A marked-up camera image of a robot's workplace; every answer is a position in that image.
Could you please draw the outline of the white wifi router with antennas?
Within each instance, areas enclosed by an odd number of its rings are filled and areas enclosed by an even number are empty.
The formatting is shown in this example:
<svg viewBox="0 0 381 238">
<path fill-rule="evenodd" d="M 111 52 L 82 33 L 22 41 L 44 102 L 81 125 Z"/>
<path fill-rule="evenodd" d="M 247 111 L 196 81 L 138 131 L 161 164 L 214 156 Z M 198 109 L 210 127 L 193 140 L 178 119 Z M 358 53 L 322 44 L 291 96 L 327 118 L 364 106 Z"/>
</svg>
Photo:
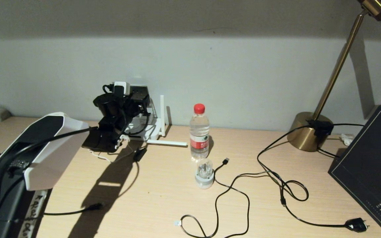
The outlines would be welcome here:
<svg viewBox="0 0 381 238">
<path fill-rule="evenodd" d="M 126 128 L 125 134 L 120 138 L 130 141 L 143 141 L 147 144 L 187 147 L 187 142 L 161 140 L 166 136 L 166 114 L 164 96 L 160 96 L 160 107 L 156 108 L 152 99 L 150 100 L 150 115 L 142 114 L 135 117 Z"/>
</svg>

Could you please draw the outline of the small black plastic clip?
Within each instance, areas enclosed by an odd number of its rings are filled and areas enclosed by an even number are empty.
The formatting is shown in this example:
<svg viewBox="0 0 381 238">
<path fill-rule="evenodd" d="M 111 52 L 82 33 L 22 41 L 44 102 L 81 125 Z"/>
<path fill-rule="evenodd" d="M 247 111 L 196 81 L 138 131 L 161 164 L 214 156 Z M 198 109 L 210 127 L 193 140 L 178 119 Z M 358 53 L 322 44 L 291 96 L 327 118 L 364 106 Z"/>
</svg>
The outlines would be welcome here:
<svg viewBox="0 0 381 238">
<path fill-rule="evenodd" d="M 147 148 L 146 147 L 136 149 L 136 152 L 135 152 L 135 154 L 133 156 L 133 161 L 134 162 L 141 161 L 141 159 L 143 158 L 143 156 L 145 155 L 146 152 L 147 152 Z"/>
</svg>

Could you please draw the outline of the clear water bottle red cap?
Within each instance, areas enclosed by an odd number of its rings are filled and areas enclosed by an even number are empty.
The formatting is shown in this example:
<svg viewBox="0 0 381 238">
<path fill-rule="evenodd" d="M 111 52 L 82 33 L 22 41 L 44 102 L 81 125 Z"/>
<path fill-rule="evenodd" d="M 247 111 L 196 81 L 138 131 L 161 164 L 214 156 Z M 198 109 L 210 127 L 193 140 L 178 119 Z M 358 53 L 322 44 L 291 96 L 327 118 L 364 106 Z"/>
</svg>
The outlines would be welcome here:
<svg viewBox="0 0 381 238">
<path fill-rule="evenodd" d="M 190 119 L 190 152 L 194 161 L 207 158 L 210 146 L 210 121 L 205 113 L 205 105 L 197 103 Z"/>
</svg>

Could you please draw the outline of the brass desk lamp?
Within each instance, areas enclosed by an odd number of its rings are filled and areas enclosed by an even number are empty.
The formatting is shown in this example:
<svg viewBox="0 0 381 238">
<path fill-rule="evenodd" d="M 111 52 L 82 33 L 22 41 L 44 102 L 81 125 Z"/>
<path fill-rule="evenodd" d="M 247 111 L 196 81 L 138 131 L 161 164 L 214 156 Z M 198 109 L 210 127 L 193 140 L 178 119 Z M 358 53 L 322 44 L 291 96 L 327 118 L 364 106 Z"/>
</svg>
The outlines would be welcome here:
<svg viewBox="0 0 381 238">
<path fill-rule="evenodd" d="M 320 97 L 320 100 L 313 112 L 300 112 L 295 116 L 290 131 L 286 134 L 288 142 L 295 148 L 307 151 L 316 152 L 322 147 L 326 137 L 316 137 L 313 128 L 310 128 L 307 120 L 330 121 L 329 118 L 322 116 L 322 110 L 326 104 L 327 99 L 340 75 L 342 67 L 348 54 L 355 42 L 357 33 L 359 32 L 365 16 L 371 16 L 375 20 L 381 22 L 381 0 L 357 0 L 362 8 L 362 11 L 356 16 L 354 23 L 351 27 L 349 35 L 346 39 L 345 45 L 340 52 L 337 63 L 334 66 L 331 77 Z"/>
</svg>

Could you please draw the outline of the white crumpled wrapper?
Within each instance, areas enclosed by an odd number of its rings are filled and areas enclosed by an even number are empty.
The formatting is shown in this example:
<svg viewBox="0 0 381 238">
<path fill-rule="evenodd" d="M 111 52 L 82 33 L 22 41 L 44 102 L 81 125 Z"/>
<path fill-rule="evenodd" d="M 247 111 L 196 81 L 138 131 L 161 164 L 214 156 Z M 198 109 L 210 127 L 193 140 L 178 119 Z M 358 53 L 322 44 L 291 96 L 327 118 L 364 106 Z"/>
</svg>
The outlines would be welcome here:
<svg viewBox="0 0 381 238">
<path fill-rule="evenodd" d="M 350 146 L 354 139 L 355 136 L 353 134 L 340 134 L 340 140 L 347 147 Z"/>
</svg>

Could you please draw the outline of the black box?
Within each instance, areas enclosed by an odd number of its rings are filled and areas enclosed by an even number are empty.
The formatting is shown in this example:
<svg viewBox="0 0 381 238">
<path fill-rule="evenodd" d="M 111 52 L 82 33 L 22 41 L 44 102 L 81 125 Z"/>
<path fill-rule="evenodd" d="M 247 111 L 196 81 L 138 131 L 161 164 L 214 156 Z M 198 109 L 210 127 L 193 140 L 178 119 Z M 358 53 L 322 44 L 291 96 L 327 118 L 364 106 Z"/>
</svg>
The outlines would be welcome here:
<svg viewBox="0 0 381 238">
<path fill-rule="evenodd" d="M 381 227 L 381 105 L 328 173 Z"/>
</svg>

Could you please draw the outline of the black inline lamp switch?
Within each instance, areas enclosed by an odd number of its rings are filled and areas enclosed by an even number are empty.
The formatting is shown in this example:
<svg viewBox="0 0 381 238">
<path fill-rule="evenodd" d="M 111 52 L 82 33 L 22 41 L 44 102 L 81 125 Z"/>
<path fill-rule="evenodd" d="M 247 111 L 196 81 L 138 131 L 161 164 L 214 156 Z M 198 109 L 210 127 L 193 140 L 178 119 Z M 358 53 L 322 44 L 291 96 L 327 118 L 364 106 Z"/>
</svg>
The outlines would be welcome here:
<svg viewBox="0 0 381 238">
<path fill-rule="evenodd" d="M 334 124 L 330 121 L 307 120 L 310 128 L 313 128 L 316 137 L 326 137 L 331 134 Z"/>
</svg>

